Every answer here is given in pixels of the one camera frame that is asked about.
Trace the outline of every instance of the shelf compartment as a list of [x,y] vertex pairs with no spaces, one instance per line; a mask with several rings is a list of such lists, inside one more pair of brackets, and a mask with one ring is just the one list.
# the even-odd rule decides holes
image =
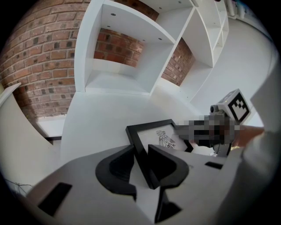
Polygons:
[[228,36],[228,31],[223,30],[222,33],[223,33],[223,46],[224,46],[225,45],[225,41],[226,41],[227,36]]
[[190,0],[140,0],[158,13],[168,12],[179,8],[193,7]]
[[105,0],[102,6],[101,27],[126,34],[145,43],[174,44],[176,42],[167,31],[146,15],[109,0]]
[[221,28],[216,26],[209,26],[209,25],[207,25],[206,28],[207,28],[211,49],[214,49],[218,41]]
[[93,70],[86,84],[89,93],[120,93],[149,95],[134,76]]
[[216,64],[216,62],[218,61],[218,58],[219,58],[219,56],[220,56],[220,53],[221,53],[222,49],[223,49],[222,46],[220,46],[220,45],[218,45],[218,44],[216,45],[216,47],[215,47],[215,49],[214,49],[214,51],[213,51],[213,55],[214,55],[214,57],[213,57],[214,64]]

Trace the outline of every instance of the white desk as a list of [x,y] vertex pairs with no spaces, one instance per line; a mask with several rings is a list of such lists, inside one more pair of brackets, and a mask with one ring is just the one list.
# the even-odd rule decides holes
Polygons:
[[[156,86],[149,96],[76,92],[66,116],[61,163],[110,148],[129,145],[129,125],[172,119],[188,120],[194,113],[179,98]],[[196,146],[194,151],[212,150]]]

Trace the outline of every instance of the white wall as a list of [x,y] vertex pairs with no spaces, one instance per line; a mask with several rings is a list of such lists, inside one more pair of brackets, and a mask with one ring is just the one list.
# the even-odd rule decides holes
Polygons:
[[251,108],[250,98],[265,80],[276,56],[275,47],[265,35],[229,19],[229,35],[220,58],[191,104],[207,115],[210,105],[239,88]]

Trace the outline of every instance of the white panel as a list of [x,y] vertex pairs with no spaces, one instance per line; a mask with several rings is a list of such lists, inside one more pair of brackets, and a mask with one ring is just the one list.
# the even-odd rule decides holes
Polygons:
[[197,91],[203,85],[212,68],[200,61],[195,61],[187,76],[180,85],[181,91],[185,93],[185,99],[191,101]]
[[134,77],[119,73],[93,70],[86,85],[88,93],[123,93],[149,95]]
[[213,57],[214,62],[213,63],[214,64],[216,64],[216,62],[218,61],[222,49],[223,49],[222,46],[220,46],[218,44],[216,45],[216,47],[214,49],[214,52],[213,52],[213,55],[214,55],[214,57]]
[[66,115],[42,117],[31,120],[30,123],[43,137],[62,136]]
[[202,0],[198,11],[206,25],[220,27],[219,12],[214,0]]
[[161,87],[156,87],[151,96],[76,92],[65,120],[61,160],[65,164],[78,157],[129,145],[125,131],[129,125],[166,119],[177,123],[193,115],[185,104]]
[[132,66],[97,58],[93,58],[93,70],[120,73],[129,76],[134,76],[136,73],[136,68]]
[[101,26],[146,43],[175,43],[167,31],[146,15],[109,0],[105,0],[102,7]]
[[223,45],[225,44],[225,41],[227,40],[227,36],[228,36],[228,31],[223,30],[222,31],[223,34]]
[[190,0],[140,0],[153,8],[158,13],[167,12],[179,8],[193,7]]
[[218,42],[216,44],[218,46],[223,47],[223,32],[220,33],[220,37],[219,37]]
[[207,35],[205,24],[195,9],[182,38],[196,58],[209,66],[213,66],[212,49]]
[[176,40],[193,11],[194,8],[191,7],[160,13],[156,22]]
[[220,27],[209,26],[209,25],[207,25],[206,27],[207,27],[207,33],[209,36],[211,48],[214,49],[220,36]]
[[13,91],[16,90],[20,85],[21,83],[17,83],[12,86],[9,86],[0,94],[0,107],[2,106],[2,104],[4,104],[6,99],[13,93]]
[[104,0],[92,0],[85,12],[77,36],[74,57],[74,78],[76,91],[85,91],[85,85],[92,70],[98,34],[101,29],[101,11]]
[[137,63],[136,80],[151,92],[157,79],[163,74],[176,45],[146,44]]
[[0,165],[3,176],[35,185],[58,168],[59,154],[26,119],[11,94],[0,107]]

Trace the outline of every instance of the white shelving unit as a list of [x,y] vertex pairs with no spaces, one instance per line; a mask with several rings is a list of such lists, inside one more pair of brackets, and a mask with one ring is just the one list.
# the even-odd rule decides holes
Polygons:
[[[196,60],[210,67],[215,65],[228,34],[223,1],[197,1],[199,7],[195,7],[191,0],[142,2],[159,13],[156,21],[111,0],[90,2],[76,43],[76,91],[151,95],[181,37]],[[101,28],[111,29],[143,42],[144,49],[136,68],[94,59],[94,49]]]

